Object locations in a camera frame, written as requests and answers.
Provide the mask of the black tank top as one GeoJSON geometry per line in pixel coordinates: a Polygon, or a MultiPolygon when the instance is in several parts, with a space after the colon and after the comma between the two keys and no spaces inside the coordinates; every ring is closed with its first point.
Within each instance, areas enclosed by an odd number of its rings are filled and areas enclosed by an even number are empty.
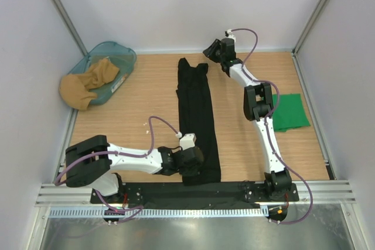
{"type": "Polygon", "coordinates": [[[185,58],[178,62],[179,129],[181,133],[194,133],[196,145],[204,161],[199,174],[184,177],[183,184],[197,186],[221,181],[219,150],[214,128],[212,98],[210,94],[207,63],[190,66],[185,58]]]}

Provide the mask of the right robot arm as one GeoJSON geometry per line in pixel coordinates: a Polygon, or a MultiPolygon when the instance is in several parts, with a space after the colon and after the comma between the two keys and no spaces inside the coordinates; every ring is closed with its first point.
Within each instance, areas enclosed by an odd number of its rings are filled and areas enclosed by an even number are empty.
{"type": "Polygon", "coordinates": [[[216,39],[203,51],[209,60],[219,63],[223,72],[244,88],[243,112],[252,122],[261,143],[265,160],[264,194],[272,201],[284,201],[291,190],[292,179],[278,148],[273,128],[272,87],[270,82],[256,79],[237,57],[235,39],[216,39]]]}

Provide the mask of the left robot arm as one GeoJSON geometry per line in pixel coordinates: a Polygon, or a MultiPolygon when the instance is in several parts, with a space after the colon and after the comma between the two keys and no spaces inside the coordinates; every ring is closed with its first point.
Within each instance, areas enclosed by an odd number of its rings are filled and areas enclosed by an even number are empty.
{"type": "Polygon", "coordinates": [[[150,152],[123,148],[107,142],[105,135],[97,135],[66,149],[66,179],[68,187],[90,187],[118,203],[124,188],[115,170],[144,172],[184,177],[198,174],[203,164],[202,151],[195,145],[195,135],[189,133],[179,139],[179,149],[159,147],[150,152]]]}

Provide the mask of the green tank top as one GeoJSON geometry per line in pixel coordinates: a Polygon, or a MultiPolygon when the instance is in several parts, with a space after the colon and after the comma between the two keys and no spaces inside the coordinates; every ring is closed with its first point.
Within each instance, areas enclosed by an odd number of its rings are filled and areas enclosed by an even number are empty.
{"type": "Polygon", "coordinates": [[[283,94],[278,100],[277,95],[274,94],[272,99],[274,104],[279,102],[272,116],[275,132],[310,126],[300,94],[283,94]]]}

